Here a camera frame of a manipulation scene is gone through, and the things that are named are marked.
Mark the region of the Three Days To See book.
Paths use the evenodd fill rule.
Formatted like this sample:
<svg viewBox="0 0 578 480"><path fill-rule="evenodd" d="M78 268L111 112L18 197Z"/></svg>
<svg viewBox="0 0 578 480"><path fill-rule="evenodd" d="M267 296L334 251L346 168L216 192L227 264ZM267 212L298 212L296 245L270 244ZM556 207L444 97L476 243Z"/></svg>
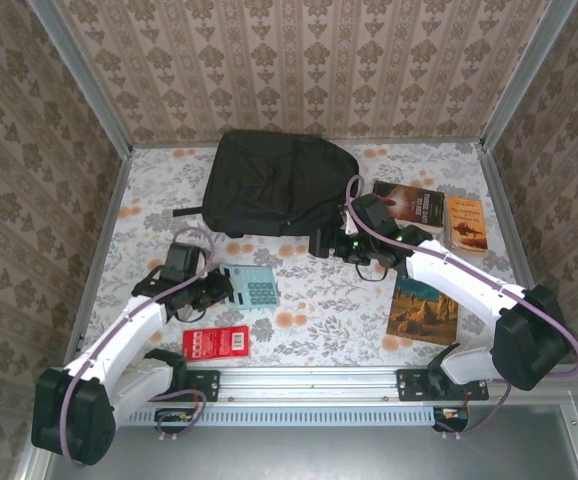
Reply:
<svg viewBox="0 0 578 480"><path fill-rule="evenodd" d="M445 195L419 187L375 181L373 192L399 226L414 225L431 234L444 227Z"/></svg>

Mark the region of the teal calculator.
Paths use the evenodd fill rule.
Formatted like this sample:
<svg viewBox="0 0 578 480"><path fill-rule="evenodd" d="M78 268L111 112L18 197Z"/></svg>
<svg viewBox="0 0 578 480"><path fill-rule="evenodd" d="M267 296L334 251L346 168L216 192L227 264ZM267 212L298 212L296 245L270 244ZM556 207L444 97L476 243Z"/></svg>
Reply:
<svg viewBox="0 0 578 480"><path fill-rule="evenodd" d="M221 264L221 274L231 283L233 292L225 300L236 310L274 309L280 294L270 267Z"/></svg>

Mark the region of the red card pack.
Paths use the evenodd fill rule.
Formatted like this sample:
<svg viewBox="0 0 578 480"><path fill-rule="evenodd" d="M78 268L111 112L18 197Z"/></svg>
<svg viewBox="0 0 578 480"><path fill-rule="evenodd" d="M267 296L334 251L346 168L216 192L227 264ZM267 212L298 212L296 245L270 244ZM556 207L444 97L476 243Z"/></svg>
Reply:
<svg viewBox="0 0 578 480"><path fill-rule="evenodd" d="M249 351L248 326L187 330L182 337L182 354L191 362L247 357Z"/></svg>

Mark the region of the black backpack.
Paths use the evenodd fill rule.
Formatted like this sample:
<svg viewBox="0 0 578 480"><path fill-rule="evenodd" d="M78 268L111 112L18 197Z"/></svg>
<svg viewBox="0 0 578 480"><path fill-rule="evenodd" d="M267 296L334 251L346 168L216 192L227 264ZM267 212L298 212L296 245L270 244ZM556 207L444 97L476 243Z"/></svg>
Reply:
<svg viewBox="0 0 578 480"><path fill-rule="evenodd" d="M218 144L199 214L230 238L309 236L342 225L348 181L359 173L346 150L307 134L233 130Z"/></svg>

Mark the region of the orange cover paperback book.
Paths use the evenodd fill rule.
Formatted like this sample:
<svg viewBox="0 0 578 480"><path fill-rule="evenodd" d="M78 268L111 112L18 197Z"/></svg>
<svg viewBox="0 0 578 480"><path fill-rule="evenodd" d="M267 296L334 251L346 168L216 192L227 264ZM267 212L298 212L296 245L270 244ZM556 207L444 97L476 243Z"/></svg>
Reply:
<svg viewBox="0 0 578 480"><path fill-rule="evenodd" d="M477 199L445 199L445 243L456 251L485 254L488 250L482 203Z"/></svg>

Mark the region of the desert cover book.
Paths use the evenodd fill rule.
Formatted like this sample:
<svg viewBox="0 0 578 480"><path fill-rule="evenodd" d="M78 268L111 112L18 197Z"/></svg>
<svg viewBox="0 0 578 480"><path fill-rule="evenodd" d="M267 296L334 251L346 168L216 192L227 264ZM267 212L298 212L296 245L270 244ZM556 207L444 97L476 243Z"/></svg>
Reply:
<svg viewBox="0 0 578 480"><path fill-rule="evenodd" d="M436 345L457 339L458 303L425 283L397 277L386 333Z"/></svg>

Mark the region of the floral tablecloth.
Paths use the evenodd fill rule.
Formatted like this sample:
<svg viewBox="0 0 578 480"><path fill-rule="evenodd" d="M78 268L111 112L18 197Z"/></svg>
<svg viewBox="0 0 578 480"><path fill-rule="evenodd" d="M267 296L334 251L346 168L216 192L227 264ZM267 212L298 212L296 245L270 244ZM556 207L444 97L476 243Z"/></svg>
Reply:
<svg viewBox="0 0 578 480"><path fill-rule="evenodd" d="M368 183L377 180L480 200L488 250L469 261L513 278L498 229L477 144L347 145ZM164 262L172 239L197 245L199 216L176 218L177 208L200 204L215 149L137 149L117 217L95 305L82 345L92 344L125 307L133 286ZM397 275L379 265L356 268L317 259L304 237L212 237L220 263L270 267L280 292L274 309L235 310L218 304L194 328L248 326L246 367L423 365L433 345L386 333Z"/></svg>

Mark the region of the black connector box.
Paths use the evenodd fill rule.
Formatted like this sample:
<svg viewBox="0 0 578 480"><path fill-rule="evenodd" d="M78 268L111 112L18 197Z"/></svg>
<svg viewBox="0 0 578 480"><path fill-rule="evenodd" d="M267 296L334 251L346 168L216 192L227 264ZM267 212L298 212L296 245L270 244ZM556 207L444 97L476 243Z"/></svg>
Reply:
<svg viewBox="0 0 578 480"><path fill-rule="evenodd" d="M154 414L155 428L165 435L177 435L194 419L194 408L157 409Z"/></svg>
<svg viewBox="0 0 578 480"><path fill-rule="evenodd" d="M462 432L466 429L469 414L466 408L434 407L433 429L441 433Z"/></svg>

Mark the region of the steel lower shelf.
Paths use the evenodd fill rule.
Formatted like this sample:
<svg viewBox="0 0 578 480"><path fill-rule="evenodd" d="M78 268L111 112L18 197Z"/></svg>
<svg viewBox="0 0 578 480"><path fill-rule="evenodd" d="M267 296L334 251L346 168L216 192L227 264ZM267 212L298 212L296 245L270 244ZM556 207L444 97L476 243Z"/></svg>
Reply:
<svg viewBox="0 0 578 480"><path fill-rule="evenodd" d="M124 428L94 467L28 447L15 480L578 480L578 412L507 406L481 430L203 427L178 440Z"/></svg>

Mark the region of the aluminium side rail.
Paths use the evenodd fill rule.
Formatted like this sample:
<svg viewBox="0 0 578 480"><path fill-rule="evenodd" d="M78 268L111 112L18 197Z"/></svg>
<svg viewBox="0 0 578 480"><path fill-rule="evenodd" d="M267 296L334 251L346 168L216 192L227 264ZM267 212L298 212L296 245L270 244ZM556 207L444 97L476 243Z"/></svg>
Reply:
<svg viewBox="0 0 578 480"><path fill-rule="evenodd" d="M96 247L93 263L89 271L87 282L81 297L80 305L75 317L69 343L66 349L64 363L70 363L81 349L83 339L88 328L93 307L95 305L100 279L104 270L106 256L109 250L113 231L120 211L122 198L127 187L130 169L133 160L132 146L127 155L121 158L118 176L108 204L106 216L102 225L100 237Z"/></svg>
<svg viewBox="0 0 578 480"><path fill-rule="evenodd" d="M492 154L481 144L476 145L476 152L513 272L511 280L494 274L483 288L493 301L485 309L485 320L493 329L494 363L549 370L557 364L557 355L567 351L566 343L534 311L554 303L555 297L535 286Z"/></svg>

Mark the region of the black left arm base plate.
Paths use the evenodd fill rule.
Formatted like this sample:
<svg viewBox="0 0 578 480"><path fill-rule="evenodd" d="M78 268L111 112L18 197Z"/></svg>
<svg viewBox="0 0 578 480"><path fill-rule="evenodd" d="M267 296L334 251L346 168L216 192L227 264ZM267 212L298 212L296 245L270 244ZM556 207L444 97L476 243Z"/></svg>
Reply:
<svg viewBox="0 0 578 480"><path fill-rule="evenodd" d="M188 370L175 373L167 393L181 390L198 390L205 394L208 402L216 402L220 388L219 370Z"/></svg>

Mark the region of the aluminium back rail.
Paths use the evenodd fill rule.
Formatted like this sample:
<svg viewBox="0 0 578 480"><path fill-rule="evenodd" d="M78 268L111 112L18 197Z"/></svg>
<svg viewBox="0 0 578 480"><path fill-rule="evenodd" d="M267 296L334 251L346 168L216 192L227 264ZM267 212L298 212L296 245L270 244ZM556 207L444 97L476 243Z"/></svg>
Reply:
<svg viewBox="0 0 578 480"><path fill-rule="evenodd" d="M477 144L481 145L481 140L473 138L361 138L361 139L327 139L339 146L357 145L441 145L441 144ZM171 148L213 148L217 147L219 141L190 141L190 142L169 142L169 143L135 143L132 148L136 149L171 149Z"/></svg>

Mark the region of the aluminium mounting rail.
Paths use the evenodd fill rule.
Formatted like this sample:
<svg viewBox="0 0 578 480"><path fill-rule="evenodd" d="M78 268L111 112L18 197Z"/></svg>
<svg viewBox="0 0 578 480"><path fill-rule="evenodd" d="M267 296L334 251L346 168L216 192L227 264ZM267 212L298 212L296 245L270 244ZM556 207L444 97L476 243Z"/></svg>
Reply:
<svg viewBox="0 0 578 480"><path fill-rule="evenodd" d="M147 359L120 376L106 378L101 373L76 378L75 369L48 369L36 386L36 399L42 404L105 402L118 412L122 405L134 402L138 407L147 402L207 401L198 390L167 393L173 375L188 371L183 364L168 365ZM297 367L224 368L220 369L220 388L216 402L227 401L289 401L304 398L342 399L351 401L400 402L396 371L365 367L315 369Z"/></svg>

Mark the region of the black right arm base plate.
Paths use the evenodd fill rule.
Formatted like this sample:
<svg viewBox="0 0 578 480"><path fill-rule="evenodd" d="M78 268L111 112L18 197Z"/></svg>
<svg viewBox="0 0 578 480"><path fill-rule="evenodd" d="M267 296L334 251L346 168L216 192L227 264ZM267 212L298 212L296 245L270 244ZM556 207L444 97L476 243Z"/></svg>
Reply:
<svg viewBox="0 0 578 480"><path fill-rule="evenodd" d="M485 381L454 383L442 371L427 368L406 368L396 371L399 399L413 401L484 401L489 399Z"/></svg>

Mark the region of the aluminium frame post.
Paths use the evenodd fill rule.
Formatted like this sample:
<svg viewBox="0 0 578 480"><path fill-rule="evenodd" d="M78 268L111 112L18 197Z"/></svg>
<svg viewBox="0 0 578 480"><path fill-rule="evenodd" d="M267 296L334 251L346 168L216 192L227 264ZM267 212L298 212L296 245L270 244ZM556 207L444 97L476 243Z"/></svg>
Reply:
<svg viewBox="0 0 578 480"><path fill-rule="evenodd" d="M88 105L122 161L131 156L132 141L109 96L98 81L75 35L63 18L55 0L28 0L49 39L82 91Z"/></svg>
<svg viewBox="0 0 578 480"><path fill-rule="evenodd" d="M527 93L577 0L550 0L480 137L492 151Z"/></svg>

